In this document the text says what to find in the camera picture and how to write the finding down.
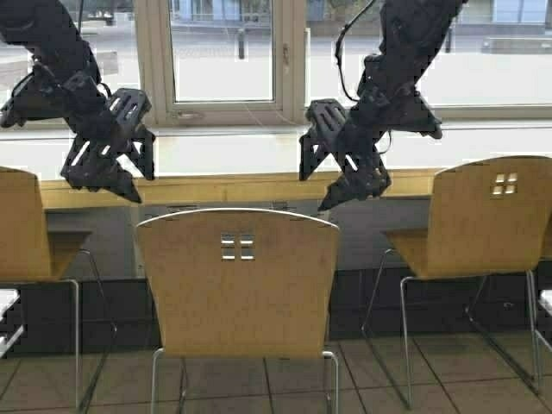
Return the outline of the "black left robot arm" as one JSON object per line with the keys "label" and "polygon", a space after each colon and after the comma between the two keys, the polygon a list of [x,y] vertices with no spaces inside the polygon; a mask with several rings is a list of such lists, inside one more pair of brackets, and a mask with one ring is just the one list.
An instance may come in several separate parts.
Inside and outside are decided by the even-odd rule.
{"label": "black left robot arm", "polygon": [[127,157],[147,180],[154,179],[154,134],[142,118],[150,111],[139,89],[111,91],[95,54],[60,1],[3,1],[1,40],[26,48],[32,69],[1,108],[4,129],[62,119],[75,134],[61,176],[73,189],[109,191],[140,203]]}

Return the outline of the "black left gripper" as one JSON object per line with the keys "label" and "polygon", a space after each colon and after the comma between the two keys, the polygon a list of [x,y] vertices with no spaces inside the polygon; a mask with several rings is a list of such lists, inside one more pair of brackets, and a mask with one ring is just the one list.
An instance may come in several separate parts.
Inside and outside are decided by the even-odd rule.
{"label": "black left gripper", "polygon": [[118,157],[127,155],[146,180],[154,180],[156,136],[142,122],[151,109],[147,94],[120,88],[106,97],[90,75],[79,72],[64,83],[64,97],[75,136],[60,175],[73,189],[106,190],[140,204],[133,176]]}

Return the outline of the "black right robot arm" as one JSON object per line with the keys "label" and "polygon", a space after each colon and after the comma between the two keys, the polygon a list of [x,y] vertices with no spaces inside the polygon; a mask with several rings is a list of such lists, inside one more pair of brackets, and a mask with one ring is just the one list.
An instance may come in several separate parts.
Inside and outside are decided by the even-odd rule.
{"label": "black right robot arm", "polygon": [[299,139],[299,178],[307,180],[332,156],[342,174],[329,185],[320,211],[357,199],[377,198],[391,177],[377,148],[386,133],[404,131],[439,140],[441,120],[417,89],[440,52],[461,1],[385,1],[380,10],[383,39],[364,59],[357,101],[345,109],[336,99],[310,103],[310,122]]}

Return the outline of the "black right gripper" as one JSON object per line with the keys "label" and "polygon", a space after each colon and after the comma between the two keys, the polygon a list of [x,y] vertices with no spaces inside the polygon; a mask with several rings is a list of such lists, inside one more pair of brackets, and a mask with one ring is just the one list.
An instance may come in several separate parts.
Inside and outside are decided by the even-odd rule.
{"label": "black right gripper", "polygon": [[305,114],[310,127],[299,138],[299,180],[306,181],[330,155],[342,161],[342,175],[328,186],[318,211],[378,198],[391,185],[378,143],[394,131],[386,125],[392,101],[359,103],[350,110],[334,98],[310,103]]}

